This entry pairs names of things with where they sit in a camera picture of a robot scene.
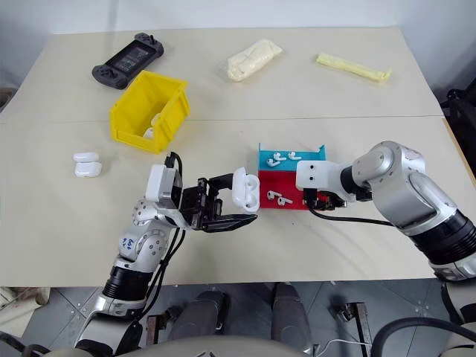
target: white wall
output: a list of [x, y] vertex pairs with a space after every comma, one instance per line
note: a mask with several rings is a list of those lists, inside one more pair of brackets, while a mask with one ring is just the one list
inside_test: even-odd
[[21, 83], [50, 33], [393, 25], [438, 97], [476, 77], [475, 0], [0, 0], [0, 87]]

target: yellow plastic bin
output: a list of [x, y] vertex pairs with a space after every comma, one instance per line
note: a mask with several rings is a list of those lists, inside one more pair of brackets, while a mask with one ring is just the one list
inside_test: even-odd
[[[111, 108], [114, 140], [155, 154], [167, 148], [182, 121], [190, 114], [187, 82], [142, 71]], [[154, 125], [150, 122], [161, 113]], [[152, 138], [142, 135], [153, 128]]]

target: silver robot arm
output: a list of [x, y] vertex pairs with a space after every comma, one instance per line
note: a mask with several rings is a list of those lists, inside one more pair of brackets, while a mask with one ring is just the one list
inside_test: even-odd
[[[217, 197], [224, 188], [232, 190], [234, 203], [245, 214], [221, 215], [222, 200]], [[171, 258], [170, 231], [176, 229], [175, 241], [179, 230], [213, 233], [247, 225], [257, 218], [259, 188], [258, 178], [240, 168], [232, 174], [199, 178], [196, 187], [182, 189], [181, 160], [174, 152], [165, 164], [153, 165], [145, 196], [134, 206], [132, 224], [119, 239], [109, 279], [75, 347], [94, 357], [136, 350], [142, 334], [139, 320], [149, 309], [144, 309], [152, 291], [149, 283], [157, 268], [165, 270]]]
[[[384, 141], [350, 164], [300, 161], [297, 168], [296, 186], [304, 191], [310, 210], [373, 200], [379, 212], [428, 258], [443, 282], [443, 302], [451, 321], [476, 330], [476, 228], [425, 175], [419, 152]], [[444, 356], [463, 356], [456, 355], [462, 352], [455, 347], [475, 344], [463, 342], [452, 338], [448, 348], [453, 350]]]

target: table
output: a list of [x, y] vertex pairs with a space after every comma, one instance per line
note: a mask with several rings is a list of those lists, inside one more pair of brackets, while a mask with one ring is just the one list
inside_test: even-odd
[[[259, 142], [294, 150], [326, 144], [329, 160], [345, 162], [388, 139], [422, 152], [429, 176], [476, 221], [475, 183], [398, 29], [147, 32], [164, 40], [166, 51], [149, 70], [190, 82], [192, 114], [170, 145], [184, 162], [185, 185], [240, 166], [255, 173]], [[98, 59], [98, 51], [110, 36], [53, 36], [0, 115], [0, 285], [102, 286], [132, 206], [144, 194], [150, 165], [164, 160], [165, 153], [152, 155], [109, 137], [107, 112], [121, 92], [99, 85], [89, 72], [107, 58]], [[113, 51], [132, 36], [116, 33]], [[262, 37], [286, 53], [249, 82], [229, 83], [214, 71], [219, 59]], [[223, 39], [224, 48], [211, 46]], [[312, 59], [311, 42], [312, 51], [326, 48], [369, 65], [392, 60], [394, 77], [376, 85], [311, 62], [293, 67], [297, 74], [291, 76], [287, 65]], [[293, 88], [286, 89], [286, 103], [279, 100], [280, 83]], [[71, 155], [83, 150], [100, 154], [104, 168], [98, 178], [73, 176]], [[236, 211], [230, 198], [225, 194], [227, 213]], [[307, 212], [258, 214], [234, 232], [190, 232], [165, 283], [432, 276], [425, 257], [395, 229], [322, 221]], [[371, 202], [337, 214], [381, 218]]]

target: black game console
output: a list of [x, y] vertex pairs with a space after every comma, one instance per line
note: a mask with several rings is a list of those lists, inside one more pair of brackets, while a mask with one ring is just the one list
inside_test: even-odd
[[129, 81], [153, 60], [164, 54], [162, 44], [153, 35], [138, 33], [134, 41], [115, 54], [103, 65], [92, 69], [93, 77], [106, 86], [124, 89]]

